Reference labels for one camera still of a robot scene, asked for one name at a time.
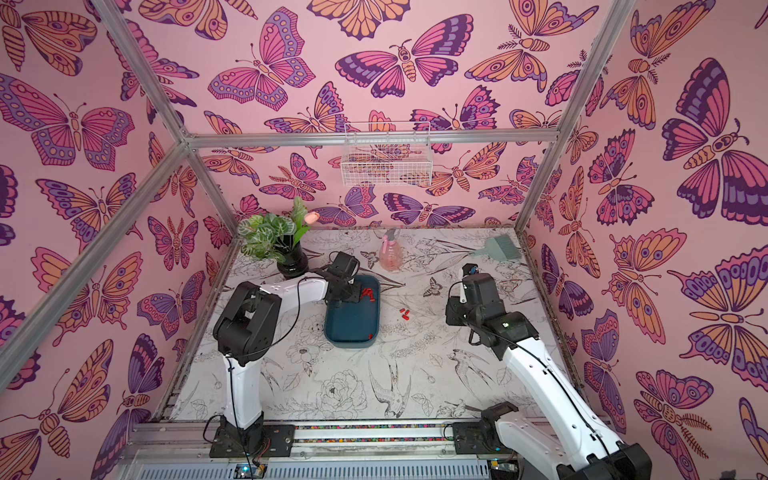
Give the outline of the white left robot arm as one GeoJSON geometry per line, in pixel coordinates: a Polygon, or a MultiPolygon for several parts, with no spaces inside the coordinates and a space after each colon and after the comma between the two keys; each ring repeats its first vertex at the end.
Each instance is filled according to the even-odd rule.
{"type": "Polygon", "coordinates": [[[360,287],[359,260],[348,253],[332,262],[279,283],[240,283],[213,327],[213,338],[227,375],[226,421],[239,430],[251,428],[263,417],[259,379],[262,358],[288,336],[276,335],[286,313],[300,314],[306,304],[324,301],[356,303],[360,287]]]}

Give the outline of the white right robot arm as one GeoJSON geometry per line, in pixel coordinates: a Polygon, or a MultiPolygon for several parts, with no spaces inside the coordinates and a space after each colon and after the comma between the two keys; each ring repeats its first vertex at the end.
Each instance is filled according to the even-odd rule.
{"type": "Polygon", "coordinates": [[[527,389],[553,429],[540,430],[509,402],[484,410],[498,442],[547,479],[648,479],[652,461],[625,443],[577,393],[552,360],[528,318],[507,311],[496,282],[477,265],[461,269],[458,294],[446,302],[446,323],[470,329],[472,345],[490,349],[527,389]]]}

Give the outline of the red sleeve pile in box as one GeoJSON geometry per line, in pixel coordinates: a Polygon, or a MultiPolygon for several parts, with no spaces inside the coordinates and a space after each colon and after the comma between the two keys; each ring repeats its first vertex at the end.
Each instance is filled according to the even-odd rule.
{"type": "Polygon", "coordinates": [[[374,290],[372,288],[364,288],[360,295],[360,300],[363,299],[367,299],[370,302],[375,302],[377,298],[374,290]]]}

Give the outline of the teal storage box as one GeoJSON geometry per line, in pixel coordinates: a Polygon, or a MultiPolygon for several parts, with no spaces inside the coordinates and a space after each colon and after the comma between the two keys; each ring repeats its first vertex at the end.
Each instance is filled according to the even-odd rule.
{"type": "Polygon", "coordinates": [[[357,275],[357,282],[364,288],[372,288],[377,300],[367,299],[358,303],[331,302],[327,304],[324,334],[335,347],[364,349],[376,340],[380,327],[380,282],[371,275],[357,275]]]}

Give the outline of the black vase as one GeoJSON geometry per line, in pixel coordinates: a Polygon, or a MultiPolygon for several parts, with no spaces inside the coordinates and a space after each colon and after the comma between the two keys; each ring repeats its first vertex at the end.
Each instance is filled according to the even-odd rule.
{"type": "Polygon", "coordinates": [[[277,252],[280,254],[276,261],[277,270],[286,280],[301,277],[309,271],[309,260],[301,243],[296,243],[291,248],[279,247],[277,252]]]}

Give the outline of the pink spray bottle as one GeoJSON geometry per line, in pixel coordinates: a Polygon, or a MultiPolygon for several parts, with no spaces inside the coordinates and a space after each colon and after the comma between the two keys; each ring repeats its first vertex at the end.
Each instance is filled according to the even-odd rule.
{"type": "Polygon", "coordinates": [[[389,272],[398,271],[403,264],[403,253],[397,240],[397,230],[388,229],[382,237],[382,245],[379,252],[380,266],[389,272]]]}

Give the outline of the green artificial plant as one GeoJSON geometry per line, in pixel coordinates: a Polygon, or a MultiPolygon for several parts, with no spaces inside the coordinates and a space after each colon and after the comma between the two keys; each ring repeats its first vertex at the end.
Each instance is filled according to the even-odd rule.
{"type": "Polygon", "coordinates": [[[255,260],[291,262],[289,256],[298,250],[302,237],[319,220],[300,198],[295,198],[287,215],[256,214],[238,224],[240,251],[255,260]]]}

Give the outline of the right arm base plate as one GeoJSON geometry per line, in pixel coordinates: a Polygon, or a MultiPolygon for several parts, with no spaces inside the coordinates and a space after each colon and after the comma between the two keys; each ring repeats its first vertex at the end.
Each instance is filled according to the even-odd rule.
{"type": "Polygon", "coordinates": [[[454,450],[462,455],[504,455],[512,451],[499,440],[495,424],[487,419],[451,425],[454,450]]]}

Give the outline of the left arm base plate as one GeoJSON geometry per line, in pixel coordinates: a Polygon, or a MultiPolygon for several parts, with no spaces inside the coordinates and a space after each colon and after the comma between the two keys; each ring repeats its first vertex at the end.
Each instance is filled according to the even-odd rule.
{"type": "Polygon", "coordinates": [[[246,429],[238,429],[222,418],[209,450],[210,458],[251,459],[289,457],[296,427],[292,424],[271,424],[262,420],[246,429]]]}

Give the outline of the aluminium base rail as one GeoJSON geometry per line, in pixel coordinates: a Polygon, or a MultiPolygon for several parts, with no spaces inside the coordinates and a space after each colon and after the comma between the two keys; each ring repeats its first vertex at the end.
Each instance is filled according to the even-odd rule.
{"type": "MultiPolygon", "coordinates": [[[[526,418],[547,434],[541,418],[526,418]]],[[[210,458],[212,423],[138,426],[113,479],[547,479],[522,456],[462,455],[451,425],[472,419],[268,421],[292,424],[289,457],[210,458]]]]}

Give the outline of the aluminium frame post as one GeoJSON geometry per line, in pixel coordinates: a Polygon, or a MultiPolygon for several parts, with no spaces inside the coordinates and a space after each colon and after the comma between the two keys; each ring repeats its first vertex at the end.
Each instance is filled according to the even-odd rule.
{"type": "Polygon", "coordinates": [[[515,224],[517,234],[522,234],[527,222],[534,213],[536,202],[539,200],[544,188],[550,179],[554,168],[558,165],[560,156],[564,152],[570,134],[575,129],[577,121],[586,106],[598,77],[608,58],[613,53],[615,44],[621,34],[624,24],[628,21],[634,9],[635,1],[613,1],[608,10],[606,19],[601,26],[588,54],[587,61],[582,67],[581,74],[571,94],[567,107],[563,111],[561,121],[557,129],[556,140],[551,142],[545,151],[545,155],[539,163],[539,168],[534,176],[527,198],[522,204],[519,217],[515,224]]]}

